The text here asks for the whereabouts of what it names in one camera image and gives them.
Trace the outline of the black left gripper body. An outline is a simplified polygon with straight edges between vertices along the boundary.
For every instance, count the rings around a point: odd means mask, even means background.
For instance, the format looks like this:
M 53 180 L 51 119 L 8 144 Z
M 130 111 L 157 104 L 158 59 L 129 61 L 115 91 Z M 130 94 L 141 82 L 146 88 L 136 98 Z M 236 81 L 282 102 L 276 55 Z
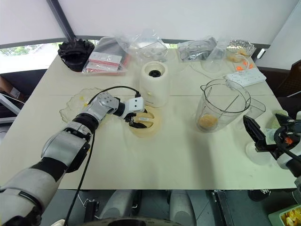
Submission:
M 127 122 L 130 127 L 135 126 L 135 122 L 134 122 L 134 117 L 135 116 L 136 116 L 136 113 L 128 113 L 124 118 L 125 122 Z

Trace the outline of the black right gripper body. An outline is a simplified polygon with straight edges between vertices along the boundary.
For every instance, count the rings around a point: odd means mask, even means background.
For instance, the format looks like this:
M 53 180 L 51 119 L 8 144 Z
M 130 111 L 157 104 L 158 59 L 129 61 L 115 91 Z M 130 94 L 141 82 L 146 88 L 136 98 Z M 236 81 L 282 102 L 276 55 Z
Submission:
M 299 121 L 287 121 L 278 129 L 267 129 L 266 144 L 289 156 L 299 156 Z

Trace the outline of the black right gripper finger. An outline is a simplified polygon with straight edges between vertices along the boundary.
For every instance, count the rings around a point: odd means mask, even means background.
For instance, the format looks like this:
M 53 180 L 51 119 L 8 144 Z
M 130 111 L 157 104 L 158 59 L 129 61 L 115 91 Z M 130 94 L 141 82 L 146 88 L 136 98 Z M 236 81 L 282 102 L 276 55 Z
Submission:
M 279 123 L 292 123 L 292 122 L 294 122 L 294 119 L 292 119 L 291 117 L 289 117 L 287 115 L 280 114 L 280 113 L 276 113 L 275 117 L 276 117 L 276 119 Z
M 252 138 L 255 144 L 255 148 L 258 152 L 267 152 L 267 144 L 266 137 L 264 133 L 261 131 L 259 124 L 255 121 L 255 119 L 244 115 L 243 116 L 243 124 L 248 133 L 248 135 Z

